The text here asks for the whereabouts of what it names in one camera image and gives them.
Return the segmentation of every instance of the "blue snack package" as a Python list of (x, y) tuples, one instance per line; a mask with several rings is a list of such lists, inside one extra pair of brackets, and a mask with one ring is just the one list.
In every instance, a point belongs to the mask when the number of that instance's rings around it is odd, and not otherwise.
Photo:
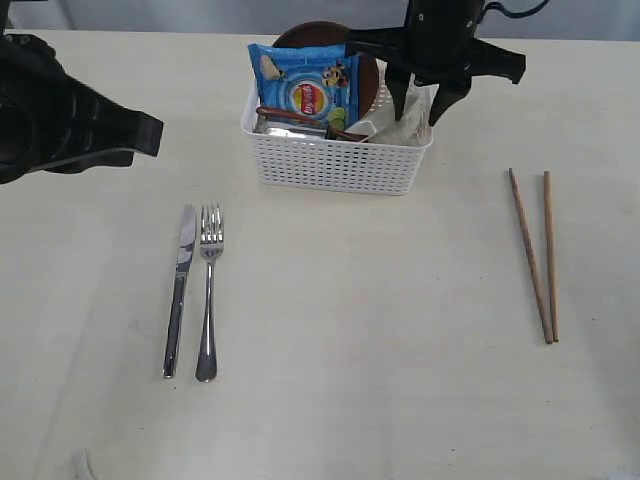
[(262, 106), (299, 113), (345, 130), (358, 120), (360, 57), (346, 45), (277, 48), (249, 45)]

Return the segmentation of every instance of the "butter knife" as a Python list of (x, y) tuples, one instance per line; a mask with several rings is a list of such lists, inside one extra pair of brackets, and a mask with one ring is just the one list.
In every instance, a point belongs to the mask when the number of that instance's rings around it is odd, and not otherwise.
[(182, 227), (180, 228), (180, 247), (176, 260), (176, 275), (173, 282), (173, 300), (167, 329), (167, 348), (164, 353), (164, 378), (173, 378), (178, 362), (178, 343), (180, 342), (180, 325), (184, 306), (184, 292), (187, 288), (187, 274), (193, 258), (193, 247), (196, 242), (196, 211), (191, 205), (184, 207)]

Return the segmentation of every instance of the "chopstick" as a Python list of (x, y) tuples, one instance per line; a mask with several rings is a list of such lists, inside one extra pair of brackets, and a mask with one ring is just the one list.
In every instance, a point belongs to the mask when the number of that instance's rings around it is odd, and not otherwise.
[(556, 310), (556, 254), (553, 242), (553, 211), (551, 210), (551, 172), (544, 172), (544, 220), (547, 234), (547, 270), (549, 274), (549, 303), (551, 304), (551, 330), (553, 341), (558, 341)]
[(527, 227), (527, 219), (524, 214), (524, 208), (522, 207), (522, 200), (520, 200), (520, 193), (518, 191), (518, 183), (516, 177), (513, 174), (513, 168), (509, 169), (509, 178), (511, 179), (511, 190), (513, 191), (513, 200), (518, 210), (518, 220), (520, 221), (520, 230), (522, 231), (522, 240), (524, 242), (524, 249), (527, 252), (527, 260), (529, 262), (529, 270), (531, 271), (531, 281), (533, 282), (533, 291), (536, 296), (536, 303), (538, 304), (538, 312), (540, 313), (540, 320), (542, 321), (542, 332), (544, 333), (544, 340), (547, 344), (553, 343), (553, 332), (549, 323), (549, 316), (544, 305), (544, 297), (542, 293), (542, 287), (540, 284), (540, 275), (538, 274), (538, 267), (536, 265), (536, 258), (533, 254), (533, 247), (531, 246), (531, 236), (529, 235), (529, 228)]

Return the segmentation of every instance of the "silver fork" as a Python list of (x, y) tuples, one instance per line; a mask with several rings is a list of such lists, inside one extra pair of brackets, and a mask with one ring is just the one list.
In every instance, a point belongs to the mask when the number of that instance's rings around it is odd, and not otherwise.
[(196, 366), (196, 378), (209, 382), (218, 373), (216, 345), (213, 334), (213, 264), (224, 248), (222, 215), (220, 206), (202, 207), (200, 215), (200, 255), (207, 261), (207, 291), (204, 307), (204, 322), (200, 339), (200, 353)]

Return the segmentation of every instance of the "snack bag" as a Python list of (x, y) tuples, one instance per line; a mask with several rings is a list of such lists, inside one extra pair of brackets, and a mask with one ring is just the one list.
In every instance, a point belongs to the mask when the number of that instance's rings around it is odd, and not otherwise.
[(281, 108), (345, 130), (358, 120), (360, 58), (345, 45), (276, 48), (249, 45), (262, 106)]

